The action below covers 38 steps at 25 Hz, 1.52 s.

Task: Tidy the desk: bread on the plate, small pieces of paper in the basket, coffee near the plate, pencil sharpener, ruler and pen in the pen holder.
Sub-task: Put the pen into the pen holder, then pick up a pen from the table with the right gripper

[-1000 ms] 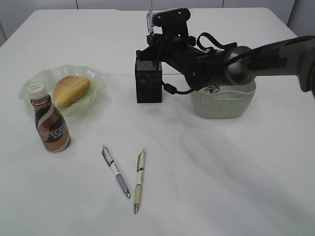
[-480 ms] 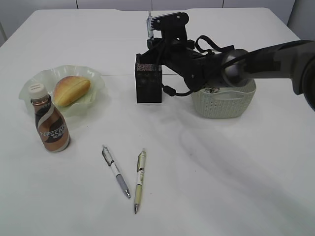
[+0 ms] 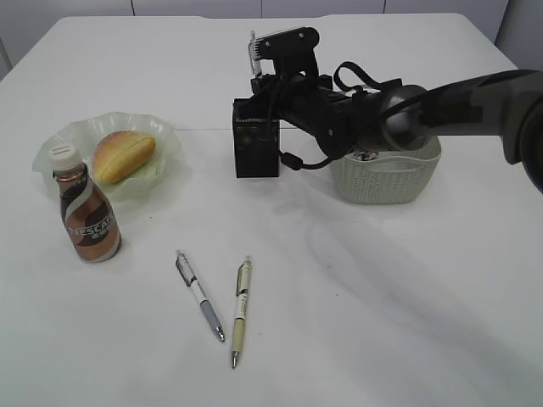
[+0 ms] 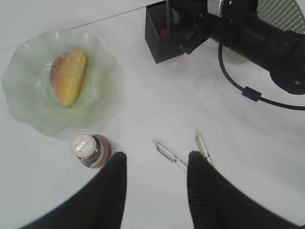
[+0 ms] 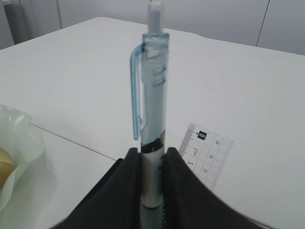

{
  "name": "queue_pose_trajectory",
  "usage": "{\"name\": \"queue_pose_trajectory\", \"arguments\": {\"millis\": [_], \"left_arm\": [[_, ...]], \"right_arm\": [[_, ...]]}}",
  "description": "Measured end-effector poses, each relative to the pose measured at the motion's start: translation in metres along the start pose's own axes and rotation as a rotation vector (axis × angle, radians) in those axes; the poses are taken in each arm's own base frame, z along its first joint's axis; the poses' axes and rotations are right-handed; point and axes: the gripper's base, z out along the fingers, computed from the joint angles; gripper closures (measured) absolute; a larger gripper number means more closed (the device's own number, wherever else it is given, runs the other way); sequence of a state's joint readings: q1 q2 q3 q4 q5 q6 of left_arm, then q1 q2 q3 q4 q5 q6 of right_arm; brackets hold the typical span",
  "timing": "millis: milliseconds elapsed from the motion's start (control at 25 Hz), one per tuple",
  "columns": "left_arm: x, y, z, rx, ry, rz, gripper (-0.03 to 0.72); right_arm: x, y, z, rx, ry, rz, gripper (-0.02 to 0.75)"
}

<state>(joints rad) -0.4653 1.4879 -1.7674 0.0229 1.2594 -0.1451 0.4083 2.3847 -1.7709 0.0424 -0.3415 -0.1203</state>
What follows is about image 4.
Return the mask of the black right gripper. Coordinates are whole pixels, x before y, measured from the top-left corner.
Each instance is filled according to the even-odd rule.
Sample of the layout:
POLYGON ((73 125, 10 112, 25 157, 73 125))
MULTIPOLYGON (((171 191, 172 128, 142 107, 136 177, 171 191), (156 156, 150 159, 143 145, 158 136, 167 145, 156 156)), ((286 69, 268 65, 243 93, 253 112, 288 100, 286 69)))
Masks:
POLYGON ((305 92, 305 10, 297 0, 205 0, 181 48, 213 39, 270 73, 290 94, 305 92))

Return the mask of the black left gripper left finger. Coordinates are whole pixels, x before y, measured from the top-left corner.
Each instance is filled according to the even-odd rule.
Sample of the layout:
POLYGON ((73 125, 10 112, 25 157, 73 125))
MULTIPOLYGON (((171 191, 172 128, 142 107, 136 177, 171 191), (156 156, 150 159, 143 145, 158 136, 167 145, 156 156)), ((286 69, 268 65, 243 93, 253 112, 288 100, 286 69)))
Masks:
POLYGON ((119 229, 126 189, 127 157, 117 152, 80 191, 25 228, 119 229))

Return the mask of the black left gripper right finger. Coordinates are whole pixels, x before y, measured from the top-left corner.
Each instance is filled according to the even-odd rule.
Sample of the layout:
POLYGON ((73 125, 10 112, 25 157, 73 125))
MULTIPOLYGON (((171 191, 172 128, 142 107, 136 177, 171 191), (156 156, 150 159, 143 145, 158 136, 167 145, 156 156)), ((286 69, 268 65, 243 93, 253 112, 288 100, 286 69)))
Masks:
POLYGON ((187 195, 196 229, 297 229, 224 178, 198 152, 188 156, 187 195))

